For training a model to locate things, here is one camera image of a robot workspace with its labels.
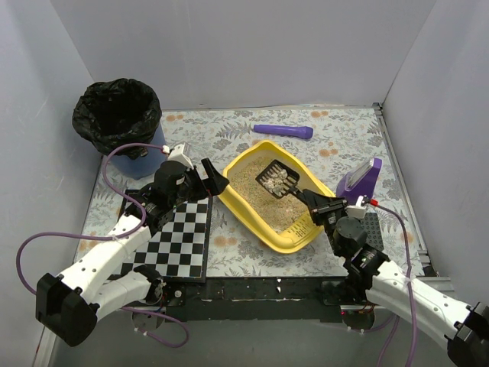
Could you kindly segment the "yellow litter box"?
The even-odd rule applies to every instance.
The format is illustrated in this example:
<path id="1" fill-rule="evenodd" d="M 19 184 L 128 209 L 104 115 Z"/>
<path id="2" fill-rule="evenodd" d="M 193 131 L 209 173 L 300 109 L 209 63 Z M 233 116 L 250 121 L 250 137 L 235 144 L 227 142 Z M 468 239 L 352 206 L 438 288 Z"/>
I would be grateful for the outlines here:
<path id="1" fill-rule="evenodd" d="M 259 141 L 240 153 L 224 168 L 222 175 L 230 179 L 248 163 L 261 157 L 277 159 L 294 169 L 300 175 L 299 188 L 306 188 L 324 196 L 334 197 L 335 194 L 317 179 L 305 164 L 270 140 Z M 313 224 L 308 213 L 301 215 L 294 224 L 282 233 L 275 232 L 230 185 L 219 195 L 219 199 L 239 222 L 275 252 L 282 254 L 297 252 L 322 233 L 322 228 Z"/>

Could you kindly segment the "black litter scoop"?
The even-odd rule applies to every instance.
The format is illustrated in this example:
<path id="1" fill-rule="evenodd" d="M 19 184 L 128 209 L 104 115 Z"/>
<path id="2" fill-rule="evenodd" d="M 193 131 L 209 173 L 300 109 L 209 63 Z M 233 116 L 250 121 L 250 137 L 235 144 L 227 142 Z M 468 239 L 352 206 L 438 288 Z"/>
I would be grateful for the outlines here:
<path id="1" fill-rule="evenodd" d="M 305 203 L 305 197 L 298 188 L 300 175 L 292 168 L 278 160 L 272 160 L 256 177 L 255 180 L 276 199 L 291 194 Z"/>

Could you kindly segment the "blue trash bin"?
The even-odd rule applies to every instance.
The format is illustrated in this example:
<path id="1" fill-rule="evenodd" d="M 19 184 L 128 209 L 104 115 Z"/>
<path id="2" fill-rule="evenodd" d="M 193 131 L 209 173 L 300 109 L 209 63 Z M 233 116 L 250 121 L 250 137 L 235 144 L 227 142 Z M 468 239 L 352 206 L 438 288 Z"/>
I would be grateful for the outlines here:
<path id="1" fill-rule="evenodd" d="M 115 154 L 109 163 L 125 176 L 138 180 L 154 174 L 166 159 L 156 148 L 132 147 Z"/>

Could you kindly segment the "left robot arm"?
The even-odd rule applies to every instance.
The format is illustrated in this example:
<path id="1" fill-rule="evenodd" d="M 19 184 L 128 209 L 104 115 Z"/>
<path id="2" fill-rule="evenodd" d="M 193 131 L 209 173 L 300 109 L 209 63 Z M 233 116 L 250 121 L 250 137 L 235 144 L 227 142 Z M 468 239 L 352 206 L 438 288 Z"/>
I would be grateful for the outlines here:
<path id="1" fill-rule="evenodd" d="M 163 293 L 160 273 L 145 265 L 125 276 L 108 278 L 140 246 L 148 243 L 187 201 L 224 192 L 229 181 L 202 160 L 207 177 L 194 167 L 167 160 L 154 180 L 129 197 L 130 206 L 108 234 L 78 262 L 58 275 L 45 274 L 36 286 L 35 316 L 68 346 L 78 346 L 108 314 L 135 301 L 157 302 Z"/>

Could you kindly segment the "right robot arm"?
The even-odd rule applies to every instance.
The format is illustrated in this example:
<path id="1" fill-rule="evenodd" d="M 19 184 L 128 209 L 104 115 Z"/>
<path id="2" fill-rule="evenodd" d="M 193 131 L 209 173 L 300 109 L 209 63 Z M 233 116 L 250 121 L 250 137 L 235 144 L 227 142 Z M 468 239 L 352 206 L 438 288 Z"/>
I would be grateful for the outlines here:
<path id="1" fill-rule="evenodd" d="M 335 255 L 343 257 L 348 272 L 345 286 L 354 299 L 382 306 L 397 319 L 410 322 L 412 337 L 406 365 L 412 365 L 418 333 L 424 332 L 446 349 L 456 366 L 488 364 L 488 306 L 474 306 L 449 297 L 402 269 L 367 241 L 361 224 L 368 206 L 383 209 L 376 200 L 360 196 L 350 205 L 343 197 L 323 196 L 294 189 L 306 204 L 313 223 L 328 236 Z"/>

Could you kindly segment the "cat litter granules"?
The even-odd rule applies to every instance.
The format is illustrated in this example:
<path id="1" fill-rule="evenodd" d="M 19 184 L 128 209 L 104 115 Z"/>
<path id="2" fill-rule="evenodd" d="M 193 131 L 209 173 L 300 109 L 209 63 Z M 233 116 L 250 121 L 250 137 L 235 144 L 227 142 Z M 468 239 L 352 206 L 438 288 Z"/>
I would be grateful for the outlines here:
<path id="1" fill-rule="evenodd" d="M 307 207 L 291 195 L 285 196 L 280 200 L 275 198 L 255 180 L 255 177 L 271 161 L 272 158 L 257 158 L 248 163 L 229 180 L 231 188 L 255 210 L 269 227 L 280 233 L 306 213 Z"/>

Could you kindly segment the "grey lego baseplate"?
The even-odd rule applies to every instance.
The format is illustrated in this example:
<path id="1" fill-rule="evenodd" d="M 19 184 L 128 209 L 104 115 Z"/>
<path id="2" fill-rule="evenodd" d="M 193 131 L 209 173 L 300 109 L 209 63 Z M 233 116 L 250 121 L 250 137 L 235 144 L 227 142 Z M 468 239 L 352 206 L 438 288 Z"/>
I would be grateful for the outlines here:
<path id="1" fill-rule="evenodd" d="M 377 213 L 366 213 L 361 220 L 361 224 L 368 234 L 367 244 L 382 252 L 384 250 L 384 241 Z"/>

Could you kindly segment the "floral table mat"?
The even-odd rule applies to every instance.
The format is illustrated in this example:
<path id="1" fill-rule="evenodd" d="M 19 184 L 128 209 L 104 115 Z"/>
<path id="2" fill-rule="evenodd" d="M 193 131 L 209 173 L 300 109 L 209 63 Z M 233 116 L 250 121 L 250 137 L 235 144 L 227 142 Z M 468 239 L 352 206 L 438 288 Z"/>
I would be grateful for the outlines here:
<path id="1" fill-rule="evenodd" d="M 277 136 L 275 142 L 297 157 L 327 187 L 335 189 L 364 160 L 383 161 L 374 196 L 384 251 L 402 268 L 423 273 L 419 239 L 394 172 L 383 129 L 373 109 L 277 109 L 165 112 L 161 119 L 168 145 L 186 142 L 191 160 L 209 158 L 219 170 L 264 139 L 256 124 L 306 125 L 311 139 Z M 290 255 L 275 252 L 246 229 L 219 200 L 212 205 L 206 272 L 210 277 L 344 275 L 324 235 Z"/>

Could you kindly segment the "black white chessboard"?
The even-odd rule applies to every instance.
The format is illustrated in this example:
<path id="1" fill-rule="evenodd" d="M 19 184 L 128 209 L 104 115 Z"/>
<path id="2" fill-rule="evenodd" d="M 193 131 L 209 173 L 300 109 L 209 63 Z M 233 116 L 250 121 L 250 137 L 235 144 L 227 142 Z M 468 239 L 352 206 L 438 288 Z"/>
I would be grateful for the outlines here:
<path id="1" fill-rule="evenodd" d="M 173 219 L 137 248 L 110 276 L 126 275 L 140 265 L 171 281 L 203 283 L 206 280 L 212 200 L 185 202 L 173 211 Z"/>

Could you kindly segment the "purple flashlight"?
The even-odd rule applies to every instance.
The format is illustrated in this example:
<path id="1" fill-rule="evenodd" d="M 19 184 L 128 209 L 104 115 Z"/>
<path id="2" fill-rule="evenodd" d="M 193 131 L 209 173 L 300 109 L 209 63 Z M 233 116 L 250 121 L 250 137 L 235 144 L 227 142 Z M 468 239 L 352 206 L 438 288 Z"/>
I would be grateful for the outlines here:
<path id="1" fill-rule="evenodd" d="M 253 131 L 261 134 L 282 135 L 303 140 L 309 140 L 313 136 L 313 128 L 308 126 L 285 126 L 285 125 L 254 125 Z"/>

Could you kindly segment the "black trash bag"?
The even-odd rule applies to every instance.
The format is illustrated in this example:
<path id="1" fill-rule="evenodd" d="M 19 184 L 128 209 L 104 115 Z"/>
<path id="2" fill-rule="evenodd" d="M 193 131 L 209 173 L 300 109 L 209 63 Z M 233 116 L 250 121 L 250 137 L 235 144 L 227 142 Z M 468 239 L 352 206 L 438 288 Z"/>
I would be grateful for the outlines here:
<path id="1" fill-rule="evenodd" d="M 149 85 L 121 78 L 87 87 L 73 110 L 72 126 L 107 156 L 122 145 L 150 143 L 161 116 L 160 100 Z"/>

